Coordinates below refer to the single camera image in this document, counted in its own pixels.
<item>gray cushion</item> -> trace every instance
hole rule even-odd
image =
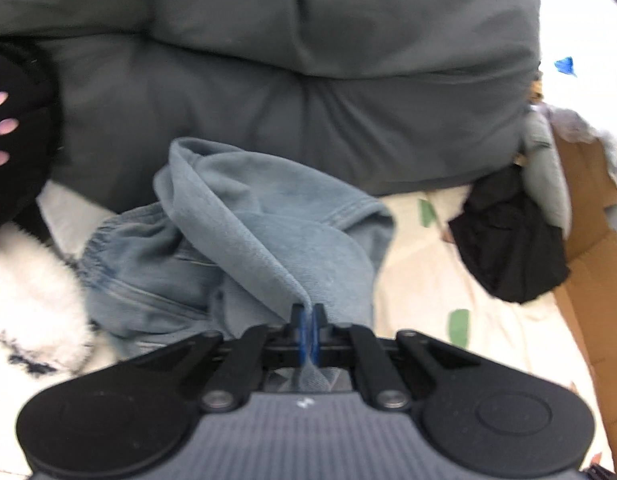
[[[121,211],[154,200],[179,136],[286,156],[372,194],[497,170],[522,142],[539,5],[0,0],[0,35],[45,38],[60,67],[54,178]]]
[[[562,228],[567,238],[571,232],[571,199],[551,125],[537,110],[528,113],[526,124],[524,189],[540,206],[547,223]]]

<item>gray fabric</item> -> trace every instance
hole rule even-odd
[[[375,275],[393,234],[378,200],[283,158],[176,140],[159,203],[106,221],[79,264],[86,307],[132,357],[203,330],[238,337],[323,303],[373,322]],[[304,389],[322,385],[316,374]]]
[[[285,156],[372,194],[498,170],[522,139],[539,5],[0,0],[0,35],[46,38],[60,67],[66,149],[54,178],[121,211],[154,199],[149,176],[182,135]]]
[[[569,186],[547,118],[536,109],[526,117],[524,152],[527,164],[522,170],[524,190],[540,206],[544,220],[560,227],[566,239],[571,232],[572,210]]]

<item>cardboard flap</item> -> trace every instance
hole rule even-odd
[[[617,357],[598,363],[595,375],[598,404],[617,472]]]
[[[617,356],[617,233],[609,230],[569,267],[565,287],[595,367]]]
[[[604,208],[617,203],[617,186],[608,175],[601,142],[567,142],[555,136],[569,185],[573,225],[565,244],[571,261],[594,246],[609,231]]]
[[[582,333],[582,328],[577,320],[577,314],[575,314],[575,310],[573,309],[573,303],[571,303],[567,286],[560,285],[553,291],[553,295],[555,296],[555,301],[559,307],[559,311],[573,335],[577,348],[582,353],[589,370],[593,373],[593,365],[591,364],[591,358],[589,357],[588,349],[586,348],[585,336]]]

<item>denim fabric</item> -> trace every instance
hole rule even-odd
[[[294,303],[373,323],[393,234],[378,200],[297,162],[191,138],[172,143],[154,189],[158,203],[106,221],[80,261],[89,313],[122,356],[208,329],[238,337],[285,322]]]

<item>black cloth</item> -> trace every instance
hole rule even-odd
[[[569,276],[562,230],[524,192],[522,168],[478,180],[463,213],[449,222],[462,261],[489,294],[524,303]]]
[[[0,41],[0,96],[0,226],[19,217],[46,237],[35,199],[60,148],[61,105],[45,53],[31,43]],[[16,126],[4,133],[4,121]]]

